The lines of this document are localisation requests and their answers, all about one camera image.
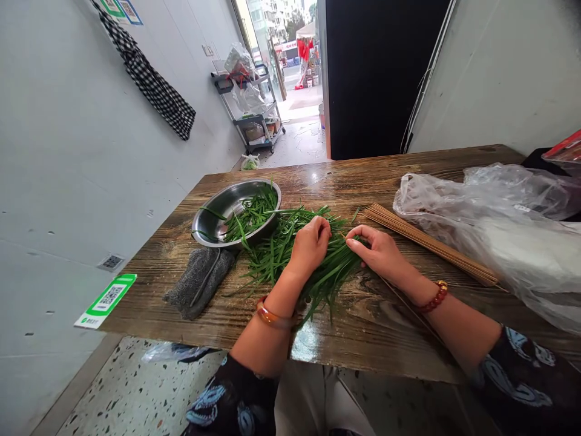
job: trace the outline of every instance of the patterned sleeve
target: patterned sleeve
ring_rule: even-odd
[[[509,327],[502,328],[472,384],[506,434],[579,434],[581,372]]]
[[[182,436],[273,435],[278,382],[254,374],[229,354],[186,413]]]

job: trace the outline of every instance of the black door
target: black door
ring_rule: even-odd
[[[450,0],[327,0],[331,157],[398,154]]]

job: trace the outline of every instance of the doorway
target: doorway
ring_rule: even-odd
[[[234,1],[249,51],[269,67],[282,121],[323,120],[317,0]]]

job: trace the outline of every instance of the wood grain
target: wood grain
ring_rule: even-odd
[[[189,253],[200,246],[190,236],[195,212],[217,191],[241,180],[271,176],[283,193],[281,208],[328,204],[334,213],[352,217],[355,210],[377,202],[391,208],[393,195],[406,172],[429,173],[460,181],[467,167],[495,162],[518,163],[522,156],[502,146],[464,148],[341,162],[315,163],[205,176],[124,269],[137,280],[101,330],[139,337],[230,349],[255,310],[267,286],[246,299],[235,292],[246,283],[242,257],[224,279],[207,309],[194,322],[162,301],[180,278]],[[390,233],[359,214],[354,225],[367,224]],[[499,322],[529,335],[573,362],[581,362],[581,339],[543,321],[517,298],[487,289],[456,267],[415,243],[390,233],[401,251],[423,274],[446,280],[450,292]],[[345,283],[337,300],[338,313],[329,323],[328,312],[315,316],[296,333],[290,356],[304,362],[343,366],[456,383],[463,380],[446,350],[412,320],[407,309],[374,273],[358,271]]]

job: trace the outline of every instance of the poster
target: poster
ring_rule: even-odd
[[[137,11],[135,11],[130,0],[117,0],[117,3],[131,24],[143,25],[143,21],[139,18],[139,15],[137,14]]]
[[[120,24],[128,24],[128,18],[125,16],[125,13],[116,0],[101,0],[101,4],[105,11],[112,16],[115,21]]]

